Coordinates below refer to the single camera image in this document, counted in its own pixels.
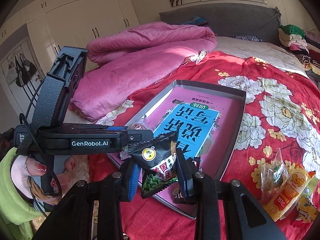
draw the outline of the headboard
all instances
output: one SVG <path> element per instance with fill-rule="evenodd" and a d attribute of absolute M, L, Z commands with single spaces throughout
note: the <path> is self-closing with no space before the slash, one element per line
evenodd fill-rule
<path fill-rule="evenodd" d="M 244 3 L 211 3 L 160 13 L 163 22 L 179 25 L 194 16 L 204 17 L 218 36 L 258 36 L 265 42 L 281 45 L 278 28 L 281 13 L 275 9 Z"/>

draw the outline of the fingernail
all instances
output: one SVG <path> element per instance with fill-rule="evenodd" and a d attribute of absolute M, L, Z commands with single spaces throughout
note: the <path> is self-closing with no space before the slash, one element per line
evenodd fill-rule
<path fill-rule="evenodd" d="M 37 170 L 38 171 L 43 171 L 44 173 L 47 172 L 47 167 L 44 164 L 38 163 L 37 164 Z"/>

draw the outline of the folded pink comforter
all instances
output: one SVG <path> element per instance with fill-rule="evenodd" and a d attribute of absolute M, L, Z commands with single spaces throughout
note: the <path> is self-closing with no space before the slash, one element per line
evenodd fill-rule
<path fill-rule="evenodd" d="M 88 58 L 101 68 L 87 72 L 69 109 L 97 120 L 121 105 L 136 90 L 163 78 L 185 57 L 216 47 L 207 27 L 144 24 L 119 34 L 95 39 L 87 45 Z"/>

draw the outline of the screw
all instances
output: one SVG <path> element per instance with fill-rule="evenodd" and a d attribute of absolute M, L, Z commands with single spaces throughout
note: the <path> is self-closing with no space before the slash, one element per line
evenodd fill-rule
<path fill-rule="evenodd" d="M 119 178 L 121 178 L 121 173 L 120 172 L 114 172 L 113 174 L 112 174 L 112 177 L 113 178 L 115 178 L 115 179 L 119 179 Z"/>
<path fill-rule="evenodd" d="M 204 174 L 203 174 L 203 172 L 197 171 L 197 172 L 195 173 L 195 176 L 196 176 L 196 178 L 198 178 L 198 179 L 202 179 L 202 178 L 204 177 Z"/>
<path fill-rule="evenodd" d="M 233 179 L 231 181 L 231 184 L 232 184 L 232 186 L 239 187 L 241 185 L 241 182 L 237 179 Z"/>
<path fill-rule="evenodd" d="M 83 187 L 85 184 L 86 184 L 86 181 L 83 180 L 83 179 L 78 180 L 78 181 L 76 182 L 76 185 L 77 185 L 78 187 Z"/>

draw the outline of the pillow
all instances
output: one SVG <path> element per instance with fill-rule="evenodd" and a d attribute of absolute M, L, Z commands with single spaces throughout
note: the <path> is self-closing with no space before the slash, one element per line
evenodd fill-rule
<path fill-rule="evenodd" d="M 197 25 L 200 27 L 209 27 L 211 29 L 209 23 L 207 23 L 207 20 L 204 17 L 200 16 L 194 16 L 191 21 L 181 23 L 180 25 Z"/>

